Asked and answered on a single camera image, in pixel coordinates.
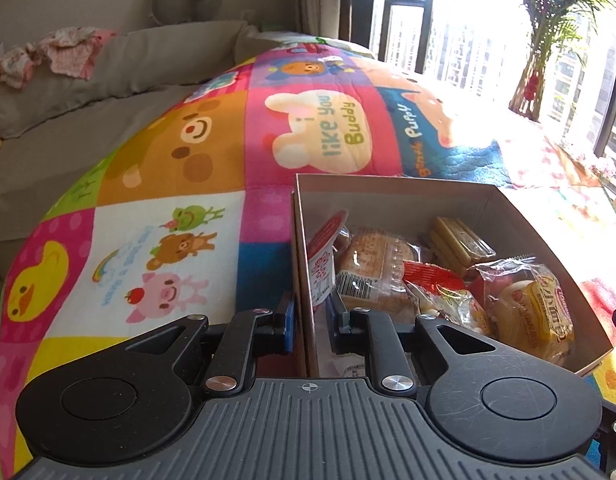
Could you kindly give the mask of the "red cartoon snack bag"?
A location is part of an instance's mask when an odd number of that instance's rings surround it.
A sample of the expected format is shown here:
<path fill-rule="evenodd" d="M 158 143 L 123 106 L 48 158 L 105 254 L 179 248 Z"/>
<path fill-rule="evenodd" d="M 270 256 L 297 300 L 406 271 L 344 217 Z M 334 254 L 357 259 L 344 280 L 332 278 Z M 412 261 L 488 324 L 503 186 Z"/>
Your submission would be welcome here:
<path fill-rule="evenodd" d="M 405 260 L 402 282 L 420 314 L 444 318 L 481 335 L 492 335 L 483 307 L 454 272 L 432 263 Z"/>

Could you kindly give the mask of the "bread bun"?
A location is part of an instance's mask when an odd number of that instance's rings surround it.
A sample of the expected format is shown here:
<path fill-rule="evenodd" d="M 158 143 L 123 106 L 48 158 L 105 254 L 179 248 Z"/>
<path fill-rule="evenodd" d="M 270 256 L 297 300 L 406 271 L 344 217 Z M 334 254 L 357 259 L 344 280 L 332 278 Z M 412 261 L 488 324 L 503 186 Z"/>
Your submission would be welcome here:
<path fill-rule="evenodd" d="M 346 309 L 377 310 L 410 324 L 419 308 L 405 288 L 404 262 L 423 262 L 425 247 L 386 231 L 360 226 L 335 257 L 335 288 Z"/>

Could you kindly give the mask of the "red lid jelly cup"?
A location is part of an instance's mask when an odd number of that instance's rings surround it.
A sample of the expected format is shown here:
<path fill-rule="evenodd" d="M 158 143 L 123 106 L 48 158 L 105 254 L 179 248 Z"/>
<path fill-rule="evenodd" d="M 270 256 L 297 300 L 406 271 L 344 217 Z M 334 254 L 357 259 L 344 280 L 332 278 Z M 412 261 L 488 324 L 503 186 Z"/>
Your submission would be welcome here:
<path fill-rule="evenodd" d="M 347 211 L 337 211 L 323 223 L 308 243 L 309 295 L 313 308 L 323 304 L 335 286 L 334 244 L 347 218 Z"/>

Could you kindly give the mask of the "yellow cake packet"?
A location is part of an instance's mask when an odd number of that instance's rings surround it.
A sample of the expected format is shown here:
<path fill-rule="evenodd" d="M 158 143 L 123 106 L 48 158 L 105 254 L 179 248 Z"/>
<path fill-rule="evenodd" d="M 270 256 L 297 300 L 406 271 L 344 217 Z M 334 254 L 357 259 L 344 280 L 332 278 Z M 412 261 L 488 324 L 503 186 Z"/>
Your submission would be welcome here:
<path fill-rule="evenodd" d="M 472 296 L 502 344 L 562 365 L 574 347 L 574 328 L 562 286 L 536 257 L 477 263 L 466 273 Z"/>

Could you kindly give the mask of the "biscuit sticks with pink dip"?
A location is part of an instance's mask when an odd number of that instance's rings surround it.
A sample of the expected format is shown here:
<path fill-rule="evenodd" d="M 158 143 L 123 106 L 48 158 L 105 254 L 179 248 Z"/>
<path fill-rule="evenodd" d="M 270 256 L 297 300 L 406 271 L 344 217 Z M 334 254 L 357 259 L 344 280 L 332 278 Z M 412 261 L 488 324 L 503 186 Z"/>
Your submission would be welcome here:
<path fill-rule="evenodd" d="M 475 264 L 496 259 L 496 251 L 460 218 L 434 218 L 428 240 L 440 264 L 460 276 Z"/>

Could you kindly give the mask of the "colourful cartoon play mat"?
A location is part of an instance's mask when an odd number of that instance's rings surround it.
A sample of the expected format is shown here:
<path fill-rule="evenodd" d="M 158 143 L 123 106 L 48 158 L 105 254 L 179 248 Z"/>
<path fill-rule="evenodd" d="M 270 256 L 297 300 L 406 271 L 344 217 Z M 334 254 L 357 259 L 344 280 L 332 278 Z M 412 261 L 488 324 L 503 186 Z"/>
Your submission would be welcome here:
<path fill-rule="evenodd" d="M 503 188 L 610 322 L 616 214 L 536 124 L 331 40 L 282 42 L 144 105 L 129 139 L 42 209 L 1 300 L 5 477 L 30 459 L 15 402 L 31 379 L 186 313 L 225 322 L 279 302 L 297 174 Z"/>

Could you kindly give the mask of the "grey bed pillow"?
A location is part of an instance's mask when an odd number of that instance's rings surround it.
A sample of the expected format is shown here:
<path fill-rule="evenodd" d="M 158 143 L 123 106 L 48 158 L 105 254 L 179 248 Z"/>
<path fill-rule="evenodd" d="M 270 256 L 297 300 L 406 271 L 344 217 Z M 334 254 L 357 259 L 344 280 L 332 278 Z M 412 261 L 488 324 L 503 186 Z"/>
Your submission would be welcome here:
<path fill-rule="evenodd" d="M 235 64 L 235 44 L 246 28 L 244 21 L 211 21 L 116 35 L 84 77 L 56 73 L 48 61 L 26 67 L 23 82 L 0 82 L 0 138 L 17 139 L 93 102 L 216 77 Z"/>

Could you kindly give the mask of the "potted palm plant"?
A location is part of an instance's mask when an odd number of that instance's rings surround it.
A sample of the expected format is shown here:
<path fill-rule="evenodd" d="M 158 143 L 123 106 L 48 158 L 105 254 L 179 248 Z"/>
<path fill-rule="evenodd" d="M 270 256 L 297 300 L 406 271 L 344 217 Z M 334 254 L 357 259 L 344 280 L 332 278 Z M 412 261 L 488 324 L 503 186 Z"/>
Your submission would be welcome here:
<path fill-rule="evenodd" d="M 548 61 L 580 39 L 577 18 L 596 14 L 616 0 L 521 0 L 530 23 L 529 56 L 508 108 L 532 122 L 540 118 Z"/>

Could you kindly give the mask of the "pink floral cloth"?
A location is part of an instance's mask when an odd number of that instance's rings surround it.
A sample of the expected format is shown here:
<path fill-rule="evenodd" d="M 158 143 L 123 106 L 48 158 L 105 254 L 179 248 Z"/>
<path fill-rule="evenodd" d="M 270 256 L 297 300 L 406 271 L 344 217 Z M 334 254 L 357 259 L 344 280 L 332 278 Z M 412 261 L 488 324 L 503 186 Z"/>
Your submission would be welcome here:
<path fill-rule="evenodd" d="M 88 80 L 96 59 L 115 36 L 110 29 L 65 27 L 37 42 L 12 47 L 0 55 L 0 87 L 22 90 L 40 66 L 55 75 Z"/>

